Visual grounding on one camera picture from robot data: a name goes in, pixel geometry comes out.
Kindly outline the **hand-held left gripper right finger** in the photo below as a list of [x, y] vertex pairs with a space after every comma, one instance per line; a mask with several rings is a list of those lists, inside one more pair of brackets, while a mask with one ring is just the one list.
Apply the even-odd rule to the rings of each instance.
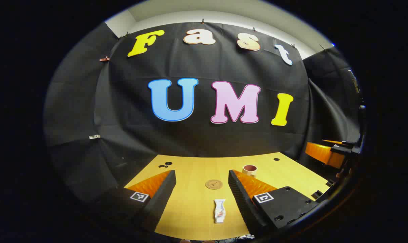
[[318, 206], [292, 187], [279, 189], [236, 170], [228, 184], [249, 232], [255, 237], [279, 231]]

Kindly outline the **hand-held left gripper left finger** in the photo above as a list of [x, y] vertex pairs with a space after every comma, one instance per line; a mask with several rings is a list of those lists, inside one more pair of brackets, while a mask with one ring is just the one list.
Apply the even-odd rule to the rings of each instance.
[[175, 171], [168, 170], [132, 186], [106, 192], [99, 199], [99, 211], [122, 228], [154, 232], [175, 186]]

